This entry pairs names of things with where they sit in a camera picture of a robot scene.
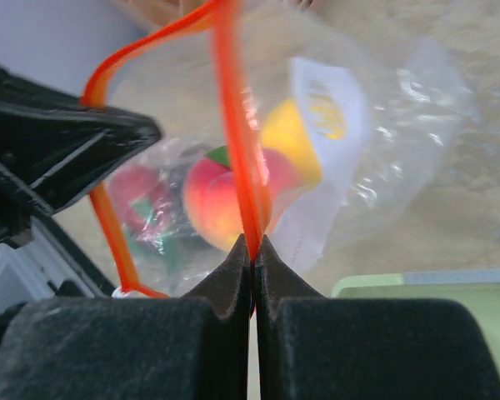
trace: toy fruit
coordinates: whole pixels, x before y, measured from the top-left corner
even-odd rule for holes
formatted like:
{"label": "toy fruit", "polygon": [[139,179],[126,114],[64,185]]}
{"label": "toy fruit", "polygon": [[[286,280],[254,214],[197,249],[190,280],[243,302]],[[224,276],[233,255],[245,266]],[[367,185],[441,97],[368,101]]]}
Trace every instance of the toy fruit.
{"label": "toy fruit", "polygon": [[171,224],[171,193],[158,174],[140,164],[117,170],[108,184],[120,221],[134,237],[151,238]]}
{"label": "toy fruit", "polygon": [[[264,148],[263,156],[269,172],[271,201],[276,205],[274,202],[280,195],[287,193],[289,197],[288,194],[299,188],[302,181],[280,152]],[[282,207],[288,204],[289,201],[282,202]],[[212,150],[192,166],[183,188],[183,205],[191,224],[207,242],[226,252],[232,248],[243,233],[243,223],[225,147]],[[274,213],[268,232],[272,231],[280,214]]]}
{"label": "toy fruit", "polygon": [[261,144],[273,148],[291,161],[305,185],[316,186],[323,171],[313,151],[297,105],[292,99],[282,102],[265,119],[261,131]]}
{"label": "toy fruit", "polygon": [[212,150],[212,147],[205,144],[193,145],[185,148],[177,156],[177,163],[171,166],[167,172],[167,181],[170,184],[170,191],[172,194],[172,223],[175,226],[179,238],[194,239],[194,245],[202,244],[205,242],[201,236],[196,232],[193,225],[189,221],[188,215],[185,213],[183,207],[183,187],[185,179],[191,170],[193,164],[199,158],[204,157],[206,153]]}

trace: black foam pad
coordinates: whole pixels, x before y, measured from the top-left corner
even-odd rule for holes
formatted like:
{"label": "black foam pad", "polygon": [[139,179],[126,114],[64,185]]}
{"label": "black foam pad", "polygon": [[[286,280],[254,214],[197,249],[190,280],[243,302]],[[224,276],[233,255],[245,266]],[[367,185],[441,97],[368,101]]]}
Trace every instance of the black foam pad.
{"label": "black foam pad", "polygon": [[257,259],[263,400],[500,400],[471,314],[438,300],[330,300],[279,260]]}
{"label": "black foam pad", "polygon": [[245,252],[239,247],[214,272],[227,285],[217,302],[207,299],[216,286],[205,282],[179,299],[28,304],[0,348],[0,399],[246,398]]}

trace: yellow logo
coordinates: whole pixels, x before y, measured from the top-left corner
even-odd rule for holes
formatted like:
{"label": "yellow logo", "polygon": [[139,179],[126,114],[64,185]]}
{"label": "yellow logo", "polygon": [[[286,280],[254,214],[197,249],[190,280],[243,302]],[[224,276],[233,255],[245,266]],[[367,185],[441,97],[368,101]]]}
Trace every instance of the yellow logo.
{"label": "yellow logo", "polygon": [[309,111],[315,114],[315,126],[325,138],[340,140],[346,132],[341,108],[328,94],[328,89],[318,81],[309,83]]}

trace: black plastic part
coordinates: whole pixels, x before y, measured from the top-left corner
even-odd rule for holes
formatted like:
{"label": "black plastic part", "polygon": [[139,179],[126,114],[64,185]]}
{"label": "black plastic part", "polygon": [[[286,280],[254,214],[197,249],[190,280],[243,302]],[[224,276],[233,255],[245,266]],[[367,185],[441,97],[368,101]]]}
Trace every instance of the black plastic part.
{"label": "black plastic part", "polygon": [[256,264],[263,400],[500,400],[470,313],[436,300],[331,300],[266,239]]}
{"label": "black plastic part", "polygon": [[67,261],[72,270],[84,281],[91,281],[103,296],[111,297],[115,287],[94,265],[89,257],[78,247],[78,245],[59,227],[51,217],[38,215],[37,220],[41,223],[47,235],[52,239],[54,246],[60,247],[61,253],[65,253]]}
{"label": "black plastic part", "polygon": [[245,399],[249,305],[242,241],[183,298],[28,304],[0,348],[0,398]]}
{"label": "black plastic part", "polygon": [[56,291],[56,296],[59,298],[82,298],[83,292],[75,282],[66,280]]}
{"label": "black plastic part", "polygon": [[0,346],[2,345],[2,340],[8,330],[9,324],[17,316],[17,314],[20,313],[20,310],[22,310],[25,305],[25,302],[17,304],[0,314]]}
{"label": "black plastic part", "polygon": [[149,117],[79,99],[0,68],[0,242],[52,215],[162,136]]}

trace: plastic bag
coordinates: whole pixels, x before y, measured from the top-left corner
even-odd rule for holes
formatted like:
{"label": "plastic bag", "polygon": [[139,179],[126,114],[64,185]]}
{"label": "plastic bag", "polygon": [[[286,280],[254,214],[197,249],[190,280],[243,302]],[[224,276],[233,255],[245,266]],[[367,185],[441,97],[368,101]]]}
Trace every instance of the plastic bag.
{"label": "plastic bag", "polygon": [[[459,134],[471,109],[471,92],[431,39],[412,39],[397,46],[391,57],[376,59],[295,9],[277,2],[251,4],[244,9],[239,38],[247,82],[246,117],[259,131],[265,158],[270,150],[289,161],[290,166],[280,167],[276,176],[285,178],[286,171],[294,169],[298,177],[298,182],[276,193],[271,215],[277,223],[269,225],[267,233],[283,260],[301,271],[322,256],[337,216],[349,224],[333,240],[346,243],[380,229],[403,210],[433,176]],[[208,3],[189,19],[204,18],[211,11],[207,8],[213,7]],[[113,179],[126,168],[146,166],[152,188],[158,183],[174,188],[166,203],[177,207],[170,217],[161,212],[171,221],[161,236],[164,243],[175,241],[171,245],[179,254],[175,265],[161,266],[165,262],[148,261],[140,252],[134,256],[142,282],[176,294],[214,268],[225,254],[215,247],[227,250],[242,231],[238,225],[239,230],[228,235],[238,220],[224,218],[233,226],[213,240],[218,232],[206,232],[197,220],[208,218],[219,228],[223,216],[232,215],[234,206],[237,209],[235,197],[209,198],[211,209],[192,210],[192,205],[185,206],[185,195],[179,194],[192,172],[184,170],[183,183],[171,178],[187,147],[200,143],[218,149],[223,144],[223,102],[210,53],[214,34],[204,29],[211,27],[211,21],[200,22],[192,34],[179,34],[142,52],[112,82],[112,104],[155,117],[170,137],[116,171]],[[181,28],[169,26],[165,32]],[[187,158],[191,168],[203,161],[207,151]],[[270,173],[272,186],[275,172],[269,164],[263,174]],[[111,187],[111,178],[107,184]],[[126,186],[115,183],[112,197]],[[155,213],[144,221],[158,221]],[[126,218],[120,217],[127,226]],[[153,241],[148,229],[143,233],[146,236],[138,229],[131,243]],[[196,240],[192,246],[185,242],[190,238]]]}
{"label": "plastic bag", "polygon": [[[271,215],[271,193],[282,192],[283,196],[283,192],[295,188],[295,184],[299,185],[300,182],[297,179],[287,180],[285,181],[287,184],[282,184],[276,189],[272,185],[272,191],[269,190],[271,176],[266,165],[268,160],[266,160],[264,152],[262,152],[259,145],[258,135],[254,132],[255,127],[252,125],[252,121],[248,119],[251,104],[248,103],[248,94],[246,88],[243,86],[244,79],[237,52],[238,45],[235,44],[237,41],[235,39],[237,31],[234,30],[234,26],[238,21],[238,5],[238,0],[217,0],[211,2],[193,12],[182,21],[162,29],[152,37],[138,41],[117,52],[103,62],[93,74],[85,88],[82,103],[103,107],[108,90],[108,80],[112,77],[114,71],[126,61],[126,58],[137,56],[158,41],[166,41],[170,37],[177,37],[185,33],[202,31],[209,26],[211,17],[213,17],[215,19],[213,30],[215,40],[213,43],[215,45],[215,58],[218,70],[218,88],[222,94],[223,116],[227,127],[227,149],[226,147],[221,147],[215,150],[214,157],[212,156],[213,153],[208,154],[207,158],[201,160],[204,162],[199,168],[196,168],[196,173],[193,174],[193,171],[190,172],[190,177],[187,180],[194,175],[195,181],[201,185],[204,182],[203,177],[210,178],[212,176],[211,172],[215,168],[226,169],[228,173],[226,173],[227,185],[225,187],[230,194],[232,194],[231,192],[234,188],[235,196],[232,196],[233,201],[230,203],[238,203],[238,211],[228,215],[228,219],[231,219],[231,221],[227,219],[223,223],[217,223],[216,225],[215,223],[211,225],[210,222],[207,222],[202,225],[202,230],[206,232],[208,229],[214,228],[215,231],[211,231],[210,233],[213,236],[218,235],[221,241],[226,241],[227,239],[222,237],[222,235],[227,233],[229,240],[233,226],[238,227],[240,225],[241,230],[244,231],[247,249],[252,261],[258,253],[265,229],[271,222],[271,217],[273,217]],[[282,171],[284,167],[290,167],[288,160],[279,152],[275,152],[270,163],[280,165]],[[190,187],[191,189],[186,190],[186,193],[189,194],[185,198],[193,199],[201,197],[200,187],[198,190],[195,190],[195,185],[189,183],[186,183],[186,187]],[[109,247],[115,257],[122,282],[122,292],[127,293],[130,290],[135,290],[148,296],[166,297],[165,293],[153,290],[140,282],[137,269],[133,266],[131,254],[126,244],[126,235],[118,229],[117,215],[113,210],[113,205],[109,200],[104,185],[95,187],[90,193],[90,198],[98,220],[102,225],[102,230],[106,235]],[[155,211],[156,203],[152,203],[151,197],[148,197],[147,200],[149,200],[148,204],[153,206],[152,210]],[[138,201],[136,198],[129,198],[127,202],[128,204],[125,204],[125,206],[131,208],[128,214],[132,215],[134,221],[137,221],[141,217],[138,214],[137,205],[138,203],[143,203],[143,201]],[[162,218],[154,218],[152,221],[146,221],[146,223],[148,224],[148,228],[152,224],[152,230],[156,238],[160,238],[167,243],[163,233],[170,232],[172,229],[165,223],[168,220],[166,218],[168,215],[163,215],[163,212],[160,214],[162,214]],[[195,225],[201,225],[201,223],[196,224],[196,218],[193,221]],[[227,232],[224,232],[222,229],[217,231],[216,229],[220,227],[224,228],[224,230],[227,228]],[[158,252],[163,256],[166,256],[166,253],[172,253],[166,247],[162,247]]]}
{"label": "plastic bag", "polygon": [[[402,0],[346,0],[338,10],[329,21],[374,51],[411,32],[438,40],[473,89],[476,104],[447,162],[396,222],[344,246],[335,238],[358,223],[351,208],[344,208],[324,257],[304,277],[323,293],[360,275],[364,286],[388,279],[413,291],[422,284],[418,291],[435,297],[452,285],[479,288],[481,299],[498,292],[483,304],[497,312],[477,320],[500,372],[500,0],[422,0],[406,7]],[[382,215],[377,203],[374,211]],[[387,281],[375,290],[390,293],[388,286]]]}

